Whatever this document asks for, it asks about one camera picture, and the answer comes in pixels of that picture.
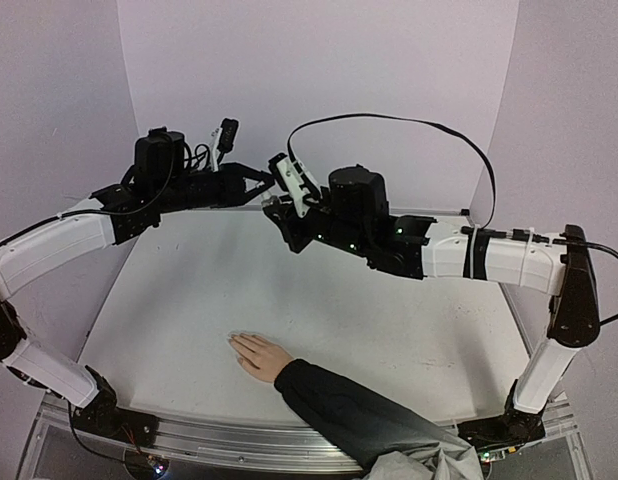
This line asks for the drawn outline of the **black sleeved forearm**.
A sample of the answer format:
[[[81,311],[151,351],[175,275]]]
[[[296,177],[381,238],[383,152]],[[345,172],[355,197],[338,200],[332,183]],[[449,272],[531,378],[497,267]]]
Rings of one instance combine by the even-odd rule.
[[[472,449],[410,409],[302,359],[285,366],[274,387],[297,416],[365,469],[393,452],[428,460]]]

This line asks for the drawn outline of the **mannequin hand on table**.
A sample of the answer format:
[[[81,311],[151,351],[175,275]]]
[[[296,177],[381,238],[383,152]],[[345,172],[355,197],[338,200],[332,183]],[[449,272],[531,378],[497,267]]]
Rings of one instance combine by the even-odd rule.
[[[280,345],[255,334],[239,333],[229,337],[229,345],[237,355],[237,362],[251,377],[268,384],[294,358]]]

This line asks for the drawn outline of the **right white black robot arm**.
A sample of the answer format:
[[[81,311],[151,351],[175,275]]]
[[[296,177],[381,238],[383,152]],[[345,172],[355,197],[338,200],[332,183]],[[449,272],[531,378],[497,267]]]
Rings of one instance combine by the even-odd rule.
[[[396,277],[463,278],[549,295],[545,337],[514,381],[503,413],[458,426],[461,438],[483,450],[543,437],[550,394],[601,328],[596,280],[580,227],[538,234],[458,227],[432,216],[394,216],[383,177],[362,166],[332,172],[326,187],[317,187],[286,157],[272,160],[269,170],[284,194],[266,200],[263,211],[294,253],[317,241]]]

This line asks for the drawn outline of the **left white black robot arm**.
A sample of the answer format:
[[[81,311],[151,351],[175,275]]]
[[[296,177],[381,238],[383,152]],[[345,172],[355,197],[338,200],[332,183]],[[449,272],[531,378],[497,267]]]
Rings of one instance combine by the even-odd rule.
[[[158,227],[167,213],[239,207],[267,191],[272,174],[224,162],[236,132],[236,121],[224,120],[213,146],[196,156],[182,133],[152,129],[135,142],[134,162],[119,183],[0,240],[0,364],[85,409],[87,423],[102,436],[115,436],[124,426],[113,389],[93,369],[40,341],[10,300],[74,259]]]

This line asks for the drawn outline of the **clear nail polish bottle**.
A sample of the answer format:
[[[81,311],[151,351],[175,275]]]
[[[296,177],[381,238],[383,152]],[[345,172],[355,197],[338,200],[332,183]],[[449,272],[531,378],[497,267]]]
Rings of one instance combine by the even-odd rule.
[[[261,197],[260,205],[262,209],[272,207],[274,205],[279,205],[279,204],[280,204],[280,199],[276,195],[263,194]]]

